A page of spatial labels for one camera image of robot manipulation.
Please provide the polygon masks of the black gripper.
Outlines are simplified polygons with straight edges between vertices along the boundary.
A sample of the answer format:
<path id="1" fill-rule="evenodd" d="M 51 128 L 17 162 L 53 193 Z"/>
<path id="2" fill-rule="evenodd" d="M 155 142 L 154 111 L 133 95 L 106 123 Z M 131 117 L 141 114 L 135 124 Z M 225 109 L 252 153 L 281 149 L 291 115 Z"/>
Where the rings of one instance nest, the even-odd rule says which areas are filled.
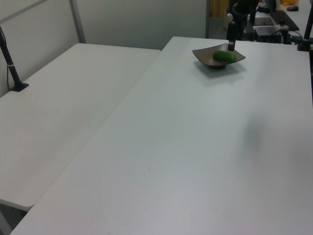
<path id="1" fill-rule="evenodd" d="M 231 0 L 230 14 L 233 16 L 232 22 L 228 23 L 227 40 L 229 51 L 234 51 L 235 41 L 241 41 L 244 33 L 244 23 L 250 13 L 254 12 L 257 7 L 256 0 Z"/>

